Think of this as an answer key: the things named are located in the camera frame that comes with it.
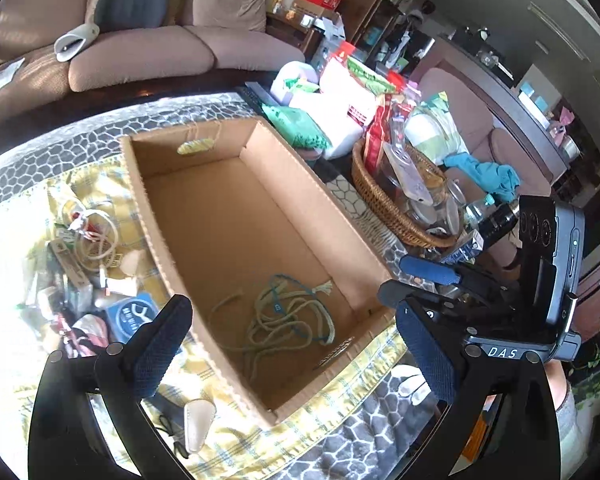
green package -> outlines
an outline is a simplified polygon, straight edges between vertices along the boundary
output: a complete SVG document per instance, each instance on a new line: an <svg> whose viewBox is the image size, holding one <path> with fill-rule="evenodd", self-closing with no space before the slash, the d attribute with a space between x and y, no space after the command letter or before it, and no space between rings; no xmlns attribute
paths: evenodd
<svg viewBox="0 0 600 480"><path fill-rule="evenodd" d="M262 105L262 111L293 148L326 150L331 147L328 137L304 110Z"/></svg>

blue gripper pad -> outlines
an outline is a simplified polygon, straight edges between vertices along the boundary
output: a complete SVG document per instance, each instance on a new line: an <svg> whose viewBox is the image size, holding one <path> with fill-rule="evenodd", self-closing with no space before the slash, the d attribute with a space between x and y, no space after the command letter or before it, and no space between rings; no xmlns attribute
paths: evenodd
<svg viewBox="0 0 600 480"><path fill-rule="evenodd" d="M191 327L189 298L175 294L151 323L145 323L125 347L125 368L134 399L151 397Z"/></svg>
<svg viewBox="0 0 600 480"><path fill-rule="evenodd" d="M406 301L401 301L396 308L395 324L431 391L438 399L451 404L456 397L456 372L442 348Z"/></svg>

teal cloth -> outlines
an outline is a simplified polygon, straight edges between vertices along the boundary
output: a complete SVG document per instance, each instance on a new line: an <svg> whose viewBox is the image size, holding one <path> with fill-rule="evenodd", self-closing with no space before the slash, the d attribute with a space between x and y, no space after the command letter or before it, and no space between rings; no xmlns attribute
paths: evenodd
<svg viewBox="0 0 600 480"><path fill-rule="evenodd" d="M480 186L503 202L509 203L516 197L516 186L520 177L511 166L496 162L480 162L468 153L458 153L445 157L445 166L459 168Z"/></svg>

plastic bag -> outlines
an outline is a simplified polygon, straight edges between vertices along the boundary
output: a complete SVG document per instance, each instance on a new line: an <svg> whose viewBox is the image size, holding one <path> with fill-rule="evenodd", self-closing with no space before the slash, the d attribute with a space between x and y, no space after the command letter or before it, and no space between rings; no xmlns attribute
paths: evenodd
<svg viewBox="0 0 600 480"><path fill-rule="evenodd" d="M293 148L326 150L331 147L330 140L304 110L262 105L262 111Z"/></svg>
<svg viewBox="0 0 600 480"><path fill-rule="evenodd" d="M416 106L404 125L404 134L437 166L447 155L468 152L449 113L446 92L435 94Z"/></svg>

small bottle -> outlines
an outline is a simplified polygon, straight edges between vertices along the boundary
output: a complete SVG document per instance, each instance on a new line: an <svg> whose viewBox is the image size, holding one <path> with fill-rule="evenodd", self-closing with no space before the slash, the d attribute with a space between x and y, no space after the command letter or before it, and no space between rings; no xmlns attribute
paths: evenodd
<svg viewBox="0 0 600 480"><path fill-rule="evenodd" d="M471 229L478 227L478 224L487 218L491 207L495 204L493 196L489 193L484 198L471 202L464 209L464 220Z"/></svg>
<svg viewBox="0 0 600 480"><path fill-rule="evenodd" d="M482 250L486 250L494 243L509 233L518 222L520 215L520 204L518 199L509 204L501 204L488 218L485 218L478 225L478 231L484 241Z"/></svg>

